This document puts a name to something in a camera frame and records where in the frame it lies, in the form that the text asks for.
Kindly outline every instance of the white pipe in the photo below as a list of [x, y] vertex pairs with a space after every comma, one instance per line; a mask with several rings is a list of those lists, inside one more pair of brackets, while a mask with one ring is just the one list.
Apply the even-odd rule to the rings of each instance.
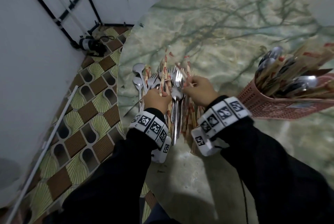
[[59, 0], [59, 2], [61, 2], [61, 4], [65, 7], [65, 9], [68, 10], [69, 14], [72, 16], [74, 22], [79, 26], [79, 28], [81, 29], [81, 31], [83, 33], [85, 33], [86, 35], [90, 36], [90, 34], [87, 32], [88, 28], [86, 28], [82, 24], [82, 22], [78, 19], [78, 17], [74, 14], [74, 12], [70, 10], [70, 8], [67, 6], [65, 0]]
[[61, 113], [61, 115], [60, 115], [60, 117], [57, 121], [57, 124], [55, 125], [55, 127], [54, 127], [54, 129], [53, 129], [53, 131], [50, 135], [50, 137], [48, 138], [48, 140], [46, 142], [44, 142], [42, 153], [40, 154], [40, 156], [37, 160], [37, 163], [35, 164], [34, 168], [32, 169], [32, 172], [31, 172], [27, 182], [25, 183], [19, 198], [15, 202], [15, 205], [14, 205], [14, 207], [13, 207], [13, 209], [12, 209], [12, 211], [11, 211], [7, 221], [6, 221], [6, 224], [11, 224], [13, 218], [15, 217], [15, 214], [16, 214], [16, 212], [17, 212], [17, 210], [18, 210], [18, 208], [19, 208], [19, 206], [22, 202], [22, 199], [23, 199], [24, 195], [26, 194], [26, 192], [28, 190], [28, 187], [29, 187], [29, 185], [30, 185], [30, 183], [31, 183], [31, 181], [32, 181], [40, 163], [42, 162], [43, 157], [44, 157], [45, 153], [47, 152], [47, 150], [48, 150], [48, 148], [51, 144], [51, 141], [52, 141], [54, 135], [56, 134], [57, 129], [58, 129], [59, 125], [61, 124], [61, 121], [62, 121], [63, 117], [65, 116], [65, 113], [66, 113], [67, 109], [69, 108], [69, 104], [71, 103], [75, 93], [77, 92], [77, 89], [78, 89], [78, 86], [76, 85], [74, 87], [74, 90], [72, 91], [72, 94], [69, 96], [69, 100], [67, 101], [67, 103], [66, 103], [66, 105], [65, 105], [65, 107], [64, 107], [64, 109], [63, 109], [63, 111], [62, 111], [62, 113]]

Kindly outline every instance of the red plastic basket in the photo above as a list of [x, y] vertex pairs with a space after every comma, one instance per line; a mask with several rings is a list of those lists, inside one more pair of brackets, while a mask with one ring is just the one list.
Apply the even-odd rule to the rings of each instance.
[[[324, 84], [333, 77], [334, 74], [326, 74], [319, 80]], [[237, 97], [255, 119], [296, 120], [334, 106], [334, 100], [326, 99], [272, 99], [257, 89], [254, 79]]]

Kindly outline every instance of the person's right hand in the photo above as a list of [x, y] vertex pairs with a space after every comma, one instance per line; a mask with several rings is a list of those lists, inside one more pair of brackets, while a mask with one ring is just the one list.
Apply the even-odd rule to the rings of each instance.
[[[191, 87], [189, 82], [195, 83], [196, 85]], [[187, 83], [184, 84], [182, 92], [190, 96], [195, 104], [203, 107], [207, 107], [212, 101], [219, 97], [218, 92], [214, 90], [209, 79], [200, 76], [189, 77]]]

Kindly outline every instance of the marble table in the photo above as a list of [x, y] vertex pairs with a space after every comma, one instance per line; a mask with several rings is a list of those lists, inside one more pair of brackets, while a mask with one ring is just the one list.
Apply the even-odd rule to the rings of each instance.
[[[194, 72], [207, 77], [221, 94], [236, 95], [253, 78], [264, 47], [296, 49], [318, 34], [334, 39], [308, 9], [311, 0], [161, 0], [142, 16], [120, 59], [118, 105], [126, 130], [138, 100], [132, 83], [137, 62], [158, 67], [165, 47]], [[334, 187], [334, 109], [297, 121], [256, 120], [255, 126], [279, 141], [297, 159], [320, 171]], [[200, 158], [180, 138], [164, 164], [152, 163], [146, 183], [167, 213], [186, 223], [245, 223], [244, 198], [236, 170], [220, 155]], [[257, 223], [246, 192], [249, 223]]]

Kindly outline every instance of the black jacket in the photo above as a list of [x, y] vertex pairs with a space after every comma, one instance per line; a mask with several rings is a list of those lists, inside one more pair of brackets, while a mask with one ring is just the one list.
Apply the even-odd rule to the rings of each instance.
[[[159, 110], [146, 111], [164, 121]], [[280, 143], [255, 128], [252, 119], [243, 118], [220, 133], [217, 137], [230, 144], [220, 154], [237, 169], [253, 195], [260, 224], [334, 223], [334, 191], [323, 176], [288, 155]], [[138, 199], [156, 148], [144, 133], [130, 129], [127, 139], [116, 143], [112, 156], [66, 198], [57, 222], [138, 223]]]

